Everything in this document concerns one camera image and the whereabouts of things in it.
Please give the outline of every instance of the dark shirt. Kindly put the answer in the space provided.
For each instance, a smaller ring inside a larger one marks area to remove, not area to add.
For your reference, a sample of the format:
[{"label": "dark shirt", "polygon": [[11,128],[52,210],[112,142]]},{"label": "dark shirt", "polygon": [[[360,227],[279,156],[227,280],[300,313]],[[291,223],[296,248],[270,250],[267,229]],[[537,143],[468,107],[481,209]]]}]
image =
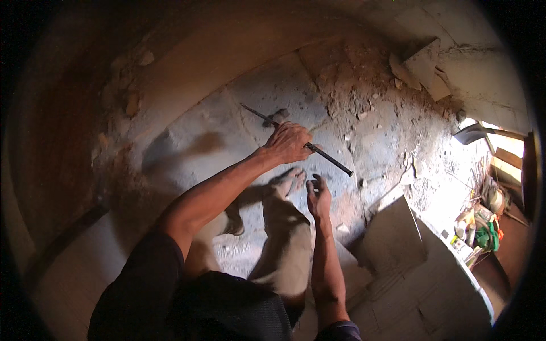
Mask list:
[{"label": "dark shirt", "polygon": [[[101,295],[89,340],[288,339],[301,311],[251,281],[208,272],[186,282],[184,259],[168,235],[150,233]],[[336,322],[316,340],[361,340],[357,326]]]}]

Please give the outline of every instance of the forearm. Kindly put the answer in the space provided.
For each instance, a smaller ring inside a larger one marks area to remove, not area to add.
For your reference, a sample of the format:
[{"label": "forearm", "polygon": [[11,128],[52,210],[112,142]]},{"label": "forearm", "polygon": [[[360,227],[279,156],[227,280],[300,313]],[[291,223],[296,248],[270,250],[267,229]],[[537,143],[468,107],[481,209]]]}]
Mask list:
[{"label": "forearm", "polygon": [[315,218],[311,287],[317,308],[319,328],[349,320],[345,309],[345,281],[332,234],[329,216]]},{"label": "forearm", "polygon": [[265,148],[257,149],[241,162],[184,192],[162,214],[158,228],[179,244],[186,257],[192,236],[224,211],[257,177],[279,164],[278,158]]}]

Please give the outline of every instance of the shirt sleeve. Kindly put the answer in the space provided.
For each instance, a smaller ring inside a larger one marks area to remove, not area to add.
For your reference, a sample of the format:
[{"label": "shirt sleeve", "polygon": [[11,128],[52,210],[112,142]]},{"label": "shirt sleeve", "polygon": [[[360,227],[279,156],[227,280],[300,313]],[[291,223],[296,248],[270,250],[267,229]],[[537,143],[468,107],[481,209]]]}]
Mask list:
[{"label": "shirt sleeve", "polygon": [[182,251],[171,237],[159,232],[147,234],[101,295],[87,338],[169,339],[165,318],[183,263]]},{"label": "shirt sleeve", "polygon": [[315,341],[362,341],[360,330],[351,321],[338,321],[323,329],[315,338]]}]

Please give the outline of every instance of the person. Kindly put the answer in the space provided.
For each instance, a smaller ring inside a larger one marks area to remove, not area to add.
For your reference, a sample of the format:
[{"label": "person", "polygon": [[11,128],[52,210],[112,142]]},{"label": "person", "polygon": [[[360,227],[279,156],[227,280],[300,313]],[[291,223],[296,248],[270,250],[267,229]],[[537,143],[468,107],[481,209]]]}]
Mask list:
[{"label": "person", "polygon": [[215,236],[242,233],[224,210],[260,175],[305,160],[312,152],[304,145],[311,139],[302,126],[281,123],[263,147],[172,202],[104,290],[88,339],[288,340],[305,307],[311,267],[316,340],[361,340],[345,308],[323,177],[306,182],[314,253],[309,220],[287,200],[305,181],[300,168],[264,187],[268,238],[248,279],[222,273],[212,248]]}]

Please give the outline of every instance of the hand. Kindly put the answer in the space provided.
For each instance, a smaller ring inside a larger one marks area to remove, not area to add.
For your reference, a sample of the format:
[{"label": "hand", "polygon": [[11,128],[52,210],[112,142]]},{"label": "hand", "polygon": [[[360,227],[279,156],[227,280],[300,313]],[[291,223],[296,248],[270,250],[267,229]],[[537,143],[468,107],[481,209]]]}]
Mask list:
[{"label": "hand", "polygon": [[316,180],[307,181],[307,206],[309,212],[316,219],[330,219],[330,205],[332,195],[326,185],[326,179],[318,174],[313,174]]},{"label": "hand", "polygon": [[313,153],[305,147],[312,139],[309,131],[299,124],[283,122],[275,128],[264,149],[278,158],[280,163],[302,161]]}]

